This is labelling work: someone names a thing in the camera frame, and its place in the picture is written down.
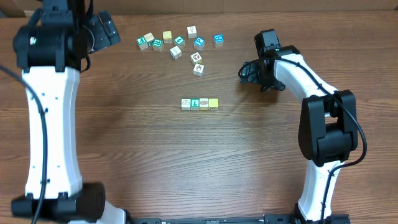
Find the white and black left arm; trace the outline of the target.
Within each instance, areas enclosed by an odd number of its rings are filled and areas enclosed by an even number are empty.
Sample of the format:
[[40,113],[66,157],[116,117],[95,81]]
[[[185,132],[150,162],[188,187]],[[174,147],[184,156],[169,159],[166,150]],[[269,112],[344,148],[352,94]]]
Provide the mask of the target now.
[[121,40],[108,12],[78,0],[43,0],[13,40],[16,79],[26,90],[30,164],[25,192],[11,202],[15,217],[33,222],[128,223],[106,200],[102,183],[85,183],[76,153],[75,103],[90,54]]

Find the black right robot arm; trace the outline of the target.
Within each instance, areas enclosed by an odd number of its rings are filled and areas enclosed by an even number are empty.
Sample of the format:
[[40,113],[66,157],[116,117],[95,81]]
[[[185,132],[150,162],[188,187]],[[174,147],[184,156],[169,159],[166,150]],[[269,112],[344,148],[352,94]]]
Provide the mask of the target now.
[[258,58],[244,62],[241,83],[261,91],[289,90],[301,104],[298,145],[307,160],[303,192],[292,215],[266,215],[266,223],[350,223],[335,215],[331,201],[339,171],[348,167],[363,131],[356,119],[356,99],[324,82],[293,45],[282,46],[273,29],[255,35]]

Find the white patterned wooden block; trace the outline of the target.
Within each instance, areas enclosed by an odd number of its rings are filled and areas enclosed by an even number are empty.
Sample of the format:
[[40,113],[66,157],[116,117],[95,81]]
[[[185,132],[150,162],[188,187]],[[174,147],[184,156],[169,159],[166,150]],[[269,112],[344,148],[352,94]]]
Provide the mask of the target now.
[[181,110],[191,110],[191,99],[189,98],[181,99]]

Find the green L wooden block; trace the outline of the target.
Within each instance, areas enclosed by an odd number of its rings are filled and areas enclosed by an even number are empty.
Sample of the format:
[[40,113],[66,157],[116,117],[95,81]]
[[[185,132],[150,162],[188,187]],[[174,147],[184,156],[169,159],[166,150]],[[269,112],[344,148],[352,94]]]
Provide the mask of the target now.
[[192,98],[190,102],[191,110],[199,110],[200,109],[200,100],[198,98]]

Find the yellow sided picture block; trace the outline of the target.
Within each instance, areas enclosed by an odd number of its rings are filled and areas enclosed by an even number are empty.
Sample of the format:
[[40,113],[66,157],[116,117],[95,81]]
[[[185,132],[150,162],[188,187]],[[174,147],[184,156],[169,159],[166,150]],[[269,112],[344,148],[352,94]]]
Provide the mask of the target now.
[[199,99],[199,107],[200,110],[209,110],[209,99],[208,98],[200,98]]

